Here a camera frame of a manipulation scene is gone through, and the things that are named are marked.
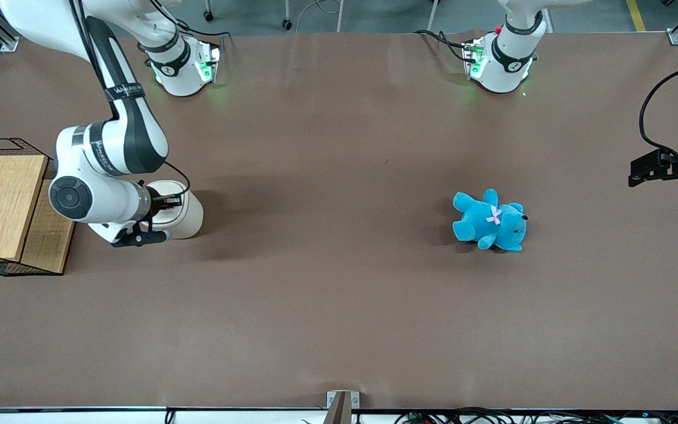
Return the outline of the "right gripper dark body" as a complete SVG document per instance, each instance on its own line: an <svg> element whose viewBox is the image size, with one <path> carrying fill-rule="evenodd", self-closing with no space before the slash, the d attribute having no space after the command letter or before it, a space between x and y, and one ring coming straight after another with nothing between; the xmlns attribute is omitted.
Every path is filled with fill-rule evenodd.
<svg viewBox="0 0 678 424"><path fill-rule="evenodd" d="M139 217L153 217L163 208L156 208L155 198L162 196L156 188L139 183Z"/></svg>

